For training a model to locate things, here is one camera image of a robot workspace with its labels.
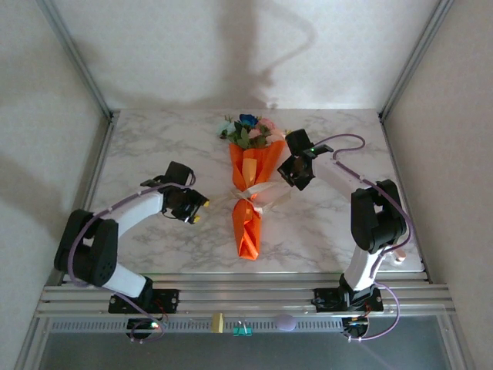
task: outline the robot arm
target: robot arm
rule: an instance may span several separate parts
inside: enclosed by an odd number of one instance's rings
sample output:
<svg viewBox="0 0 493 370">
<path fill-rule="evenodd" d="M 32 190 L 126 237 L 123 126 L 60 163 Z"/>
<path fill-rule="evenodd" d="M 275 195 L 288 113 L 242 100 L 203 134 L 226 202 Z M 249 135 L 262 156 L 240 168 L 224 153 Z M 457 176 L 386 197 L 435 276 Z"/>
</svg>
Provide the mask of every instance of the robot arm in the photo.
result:
<svg viewBox="0 0 493 370">
<path fill-rule="evenodd" d="M 153 214 L 171 214 L 177 220 L 194 224 L 196 212 L 207 206 L 208 200 L 200 193 L 185 187 L 193 171 L 182 164 L 172 162 L 166 175 L 141 183 L 142 187 L 159 187 L 156 191 L 139 191 L 138 196 L 128 203 L 109 209 L 92 224 L 75 250 L 74 275 L 86 283 L 117 291 L 135 298 L 145 307 L 152 297 L 152 281 L 119 264 L 117 259 L 118 239 L 131 227 Z M 85 210 L 75 210 L 69 217 L 59 249 L 55 256 L 55 268 L 68 270 L 69 252 L 81 229 L 94 217 Z"/>
<path fill-rule="evenodd" d="M 278 171 L 289 185 L 303 190 L 314 177 L 318 177 L 350 202 L 351 233 L 357 246 L 349 267 L 340 277 L 338 298 L 344 309 L 358 309 L 375 289 L 374 275 L 380 267 L 380 253 L 405 233 L 404 218 L 376 190 L 371 187 L 361 189 L 363 184 L 338 166 L 335 160 L 327 166 L 317 163 L 315 159 L 320 154 L 334 150 L 329 146 L 314 146 L 304 129 L 290 133 L 286 141 L 291 157 Z M 384 180 L 377 185 L 401 204 L 395 183 Z"/>
</svg>

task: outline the cable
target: cable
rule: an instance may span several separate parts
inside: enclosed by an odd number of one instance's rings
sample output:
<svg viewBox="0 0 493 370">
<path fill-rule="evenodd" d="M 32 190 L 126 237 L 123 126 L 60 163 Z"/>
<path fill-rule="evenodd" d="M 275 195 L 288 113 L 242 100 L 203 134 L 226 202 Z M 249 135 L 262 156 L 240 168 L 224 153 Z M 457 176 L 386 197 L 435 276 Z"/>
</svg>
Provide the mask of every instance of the cable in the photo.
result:
<svg viewBox="0 0 493 370">
<path fill-rule="evenodd" d="M 380 262 L 384 259 L 385 254 L 390 253 L 390 252 L 393 252 L 393 251 L 395 251 L 395 250 L 397 250 L 399 248 L 402 248 L 404 245 L 406 245 L 409 242 L 409 240 L 411 239 L 412 234 L 414 233 L 413 222 L 412 222 L 411 218 L 407 215 L 407 213 L 402 209 L 402 207 L 390 195 L 388 195 L 386 192 L 384 192 L 377 184 L 372 183 L 371 181 L 365 179 L 359 173 L 357 173 L 356 171 L 352 170 L 348 166 L 344 165 L 342 162 L 340 162 L 337 159 L 337 154 L 339 154 L 339 153 L 342 153 L 342 152 L 350 152 L 350 151 L 360 150 L 360 149 L 364 148 L 366 146 L 366 140 L 362 136 L 359 136 L 359 135 L 356 135 L 356 134 L 353 134 L 353 133 L 340 133 L 338 135 L 329 136 L 328 138 L 319 141 L 314 146 L 319 146 L 320 144 L 323 144 L 323 143 L 325 143 L 325 142 L 327 142 L 329 140 L 335 139 L 337 137 L 355 137 L 355 138 L 361 140 L 361 145 L 360 146 L 353 147 L 353 148 L 343 148 L 343 149 L 336 150 L 332 154 L 332 159 L 336 161 L 335 164 L 337 164 L 342 170 L 344 170 L 347 173 L 349 173 L 355 179 L 361 181 L 362 183 L 367 184 L 370 187 L 373 187 L 382 197 L 384 197 L 390 204 L 392 204 L 392 206 L 397 210 L 397 212 L 399 212 L 402 215 L 402 217 L 406 220 L 406 223 L 407 223 L 407 225 L 409 227 L 409 233 L 408 233 L 406 239 L 402 243 L 400 243 L 397 246 L 394 246 L 394 247 L 391 247 L 391 248 L 388 248 L 388 249 L 384 249 L 380 253 L 380 255 L 378 256 L 377 260 L 375 261 L 375 263 L 371 267 L 371 272 L 370 272 L 370 277 L 372 279 L 375 279 L 375 274 L 377 272 L 377 268 L 378 268 Z"/>
<path fill-rule="evenodd" d="M 192 176 L 192 178 L 190 179 L 190 183 L 187 185 L 188 187 L 192 187 L 193 185 L 195 185 L 195 182 L 197 181 L 197 178 L 195 177 L 195 173 L 193 171 L 190 175 Z"/>
<path fill-rule="evenodd" d="M 349 151 L 354 151 L 354 150 L 360 150 L 360 149 L 364 148 L 364 146 L 366 145 L 366 141 L 365 141 L 365 139 L 362 136 L 355 135 L 353 133 L 341 133 L 341 134 L 338 134 L 338 135 L 329 136 L 328 138 L 319 141 L 314 146 L 319 146 L 320 144 L 323 144 L 323 143 L 325 143 L 325 142 L 327 142 L 329 140 L 335 139 L 337 137 L 355 137 L 355 138 L 361 140 L 361 145 L 360 146 L 353 147 L 353 148 L 343 148 L 343 149 L 336 150 L 332 154 L 332 159 L 335 160 L 335 164 L 337 164 L 342 170 L 344 170 L 347 173 L 349 173 L 355 179 L 357 179 L 357 180 L 361 181 L 362 183 L 365 183 L 365 184 L 369 185 L 370 187 L 374 188 L 382 197 L 384 197 L 386 200 L 388 200 L 388 202 L 402 215 L 402 217 L 406 220 L 406 223 L 407 223 L 407 225 L 409 227 L 409 233 L 408 233 L 406 239 L 402 243 L 400 243 L 397 246 L 388 248 L 387 250 L 384 249 L 380 253 L 380 255 L 378 256 L 377 260 L 374 262 L 373 266 L 371 267 L 370 278 L 371 279 L 374 279 L 375 278 L 375 274 L 376 274 L 377 269 L 378 269 L 378 266 L 380 265 L 380 262 L 384 259 L 385 254 L 390 253 L 392 251 L 395 251 L 395 250 L 397 250 L 399 248 L 402 248 L 404 245 L 406 245 L 409 242 L 409 240 L 411 239 L 411 235 L 414 233 L 413 223 L 412 223 L 411 218 L 402 209 L 402 207 L 390 195 L 388 195 L 385 191 L 383 191 L 377 184 L 372 183 L 371 181 L 365 179 L 359 173 L 353 171 L 351 168 L 349 168 L 348 166 L 344 165 L 343 163 L 341 163 L 337 159 L 337 154 L 339 154 L 339 153 L 349 152 Z M 376 281 L 374 281 L 374 284 L 377 287 L 379 287 L 379 288 L 386 289 L 392 295 L 392 297 L 395 300 L 395 304 L 397 306 L 397 314 L 396 314 L 394 323 L 389 328 L 385 329 L 381 333 L 378 333 L 376 335 L 372 335 L 370 337 L 365 337 L 365 336 L 359 337 L 357 339 L 358 342 L 361 342 L 361 341 L 370 341 L 372 339 L 377 339 L 379 337 L 382 337 L 383 335 L 388 334 L 390 331 L 392 331 L 395 328 L 395 326 L 399 322 L 399 319 L 401 318 L 401 306 L 399 304 L 399 300 L 397 299 L 397 295 L 395 295 L 395 293 L 387 285 L 385 285 L 385 284 L 378 283 Z"/>
<path fill-rule="evenodd" d="M 389 326 L 387 329 L 385 329 L 384 331 L 378 333 L 378 334 L 375 334 L 375 335 L 372 335 L 370 337 L 359 337 L 357 338 L 357 341 L 358 342 L 362 342 L 362 341 L 371 341 L 373 339 L 377 339 L 377 338 L 380 338 L 380 337 L 383 337 L 384 335 L 390 333 L 396 326 L 397 326 L 397 323 L 399 322 L 399 319 L 401 318 L 401 305 L 399 304 L 399 300 L 397 298 L 397 295 L 395 295 L 395 293 L 392 291 L 392 289 L 390 289 L 387 285 L 385 284 L 382 284 L 382 283 L 377 283 L 376 281 L 374 282 L 374 284 L 379 287 L 379 288 L 383 288 L 385 290 L 387 290 L 392 298 L 395 300 L 395 305 L 397 307 L 397 314 L 395 315 L 395 320 L 394 322 L 392 323 L 391 326 Z"/>
<path fill-rule="evenodd" d="M 154 320 L 154 319 L 152 319 L 152 320 L 151 320 L 151 321 L 157 322 L 157 323 L 158 323 L 158 325 L 159 325 L 159 326 L 160 326 L 160 328 L 161 328 L 161 335 L 160 335 L 159 337 L 157 337 L 157 338 L 154 338 L 154 339 L 152 340 L 152 341 L 157 341 L 157 340 L 161 339 L 161 338 L 163 337 L 163 335 L 164 335 L 164 330 L 163 330 L 163 325 L 162 325 L 162 323 L 163 323 L 163 319 L 164 319 L 164 317 L 166 316 L 166 323 L 169 323 L 169 316 L 168 316 L 168 314 L 164 311 L 163 306 L 162 306 L 162 305 L 161 305 L 161 304 L 160 304 L 157 300 L 155 300 L 155 301 L 154 301 L 154 303 L 158 305 L 159 309 L 161 310 L 161 314 L 162 314 L 162 315 L 161 315 L 161 318 L 156 319 L 156 320 Z M 141 321 L 137 322 L 135 325 L 133 325 L 132 330 L 130 331 L 130 341 L 135 341 L 135 339 L 136 339 L 136 338 L 135 338 L 135 332 L 136 332 L 136 329 L 137 329 L 140 325 L 142 325 L 142 324 L 149 324 L 149 320 L 148 320 L 148 319 L 143 319 L 143 320 L 141 320 Z M 139 340 L 139 343 L 141 343 L 141 344 L 142 344 L 143 342 L 144 342 L 144 340 L 143 340 L 143 339 L 140 339 L 140 340 Z"/>
<path fill-rule="evenodd" d="M 134 199 L 136 199 L 138 197 L 141 197 L 142 195 L 146 195 L 148 193 L 152 193 L 154 191 L 160 190 L 160 189 L 165 188 L 165 187 L 178 187 L 180 189 L 186 189 L 187 188 L 187 187 L 185 187 L 183 185 L 180 185 L 178 183 L 164 183 L 163 185 L 159 185 L 157 187 L 150 187 L 149 189 L 138 191 L 137 193 L 134 193 L 132 195 L 129 195 L 127 198 L 124 198 L 121 201 L 116 202 L 111 207 L 108 207 L 105 210 L 102 210 L 101 212 L 97 213 L 95 216 L 93 216 L 89 220 L 89 222 L 87 224 L 84 225 L 84 227 L 80 230 L 79 234 L 77 234 L 77 237 L 75 238 L 75 240 L 74 240 L 74 242 L 73 242 L 73 244 L 72 244 L 72 246 L 70 248 L 69 260 L 67 261 L 67 270 L 68 270 L 68 273 L 69 273 L 69 276 L 70 276 L 70 280 L 74 283 L 74 285 L 79 286 L 79 287 L 86 287 L 86 286 L 89 285 L 88 283 L 82 282 L 79 279 L 77 279 L 77 277 L 75 277 L 75 274 L 74 274 L 74 256 L 75 256 L 75 250 L 79 246 L 80 241 L 84 238 L 84 235 L 86 234 L 87 230 L 91 227 L 91 225 L 94 224 L 96 222 L 96 220 L 98 220 L 99 218 L 104 217 L 105 215 L 112 213 L 114 210 L 117 210 L 118 208 L 120 208 L 121 206 L 123 206 L 123 205 L 131 202 L 132 200 L 134 200 Z M 139 307 L 137 304 L 135 304 L 134 302 L 132 302 L 130 300 L 130 298 L 128 298 L 124 294 L 120 294 L 117 291 L 114 291 L 113 293 L 117 297 L 120 297 L 125 302 L 127 302 L 132 307 L 134 307 L 142 315 L 147 316 L 147 318 L 149 318 L 150 320 L 152 320 L 155 323 L 157 323 L 159 325 L 159 327 L 161 328 L 161 332 L 159 333 L 159 337 L 149 338 L 149 339 L 140 339 L 139 340 L 139 343 L 140 344 L 151 342 L 151 341 L 157 341 L 157 340 L 161 339 L 161 337 L 164 335 L 165 327 L 164 327 L 163 323 L 160 320 L 158 320 L 157 318 L 154 318 L 148 312 L 145 312 L 141 307 Z M 132 332 L 130 333 L 130 340 L 131 341 L 134 341 L 135 340 L 135 338 L 133 337 L 133 332 L 135 331 L 136 326 L 134 326 Z"/>
<path fill-rule="evenodd" d="M 364 302 L 364 309 L 365 309 L 366 311 L 364 312 L 363 317 L 364 317 L 364 318 L 367 318 L 367 317 L 368 317 L 368 315 L 371 313 L 371 307 L 368 305 L 368 303 L 367 303 L 367 302 Z"/>
</svg>

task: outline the white marble surface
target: white marble surface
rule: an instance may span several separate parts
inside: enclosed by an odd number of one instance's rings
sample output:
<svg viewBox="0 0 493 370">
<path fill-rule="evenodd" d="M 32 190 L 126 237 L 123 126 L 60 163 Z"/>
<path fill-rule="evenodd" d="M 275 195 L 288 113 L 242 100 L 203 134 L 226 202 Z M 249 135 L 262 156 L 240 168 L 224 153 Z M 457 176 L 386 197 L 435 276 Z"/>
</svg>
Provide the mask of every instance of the white marble surface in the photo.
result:
<svg viewBox="0 0 493 370">
<path fill-rule="evenodd" d="M 305 128 L 312 141 L 337 133 L 357 133 L 367 140 L 358 153 L 343 153 L 341 161 L 370 180 L 391 178 L 391 164 L 377 114 L 369 109 L 244 109 L 244 110 L 124 110 L 109 146 L 96 191 L 94 209 L 106 207 L 138 189 L 139 184 L 164 174 L 171 160 L 191 167 L 196 185 L 206 197 L 233 188 L 228 142 L 216 131 L 224 115 L 252 113 L 272 119 L 280 128 Z M 335 149 L 354 145 L 331 142 Z M 330 156 L 318 160 L 329 160 Z M 275 172 L 271 180 L 282 181 Z M 318 179 L 263 217 L 262 245 L 256 261 L 237 256 L 231 211 L 235 200 L 201 209 L 196 225 L 148 218 L 129 230 L 119 243 L 119 262 L 141 273 L 197 272 L 341 272 L 349 264 L 355 243 L 350 234 L 349 203 Z M 406 248 L 407 259 L 395 265 L 388 258 L 383 271 L 422 271 L 416 244 Z"/>
</svg>

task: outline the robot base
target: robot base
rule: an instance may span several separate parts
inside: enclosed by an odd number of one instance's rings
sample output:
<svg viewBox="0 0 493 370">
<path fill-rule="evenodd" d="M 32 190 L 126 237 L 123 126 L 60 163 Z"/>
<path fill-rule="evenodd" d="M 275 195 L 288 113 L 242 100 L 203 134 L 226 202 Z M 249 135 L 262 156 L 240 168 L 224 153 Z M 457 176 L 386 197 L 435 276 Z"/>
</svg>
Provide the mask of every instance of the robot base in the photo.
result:
<svg viewBox="0 0 493 370">
<path fill-rule="evenodd" d="M 370 295 L 353 304 L 346 304 L 340 295 L 340 288 L 314 289 L 315 298 L 312 304 L 318 312 L 383 312 L 384 304 L 380 290 L 374 288 Z"/>
<path fill-rule="evenodd" d="M 179 303 L 179 291 L 176 289 L 151 289 L 150 296 L 132 299 L 144 311 L 154 315 L 175 314 Z M 118 296 L 109 300 L 110 314 L 137 314 L 137 310 Z"/>
</svg>

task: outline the white ribbon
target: white ribbon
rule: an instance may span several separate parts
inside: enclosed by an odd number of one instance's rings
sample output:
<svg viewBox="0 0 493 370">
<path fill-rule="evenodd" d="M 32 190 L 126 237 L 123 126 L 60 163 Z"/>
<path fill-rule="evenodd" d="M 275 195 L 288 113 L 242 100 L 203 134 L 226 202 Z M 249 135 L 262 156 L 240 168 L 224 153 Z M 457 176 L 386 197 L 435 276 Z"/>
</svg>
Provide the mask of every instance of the white ribbon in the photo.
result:
<svg viewBox="0 0 493 370">
<path fill-rule="evenodd" d="M 271 189 L 274 187 L 279 187 L 279 186 L 285 187 L 285 185 L 286 185 L 285 183 L 281 183 L 281 182 L 277 182 L 277 181 L 267 181 L 266 183 L 258 183 L 257 185 L 253 185 L 253 186 L 249 187 L 248 189 L 246 189 L 245 191 L 241 191 L 241 190 L 238 190 L 237 188 L 235 188 L 235 189 L 231 190 L 228 193 L 228 195 L 226 195 L 226 196 L 218 197 L 216 199 L 211 199 L 210 200 L 211 207 L 215 208 L 215 206 L 217 206 L 223 202 L 227 202 L 228 200 L 235 199 L 235 198 L 236 199 L 244 199 L 252 205 L 253 210 L 255 210 L 255 212 L 257 212 L 260 215 L 263 215 L 266 212 L 268 212 L 269 210 L 271 210 L 273 207 L 279 206 L 279 205 L 287 202 L 291 198 L 291 189 L 282 193 L 276 199 L 274 199 L 270 202 L 267 202 L 267 203 L 259 202 L 259 200 L 257 199 L 258 195 L 265 190 L 268 190 L 268 189 Z M 255 194 L 257 195 L 257 197 L 255 197 L 255 199 L 252 200 L 251 197 Z"/>
</svg>

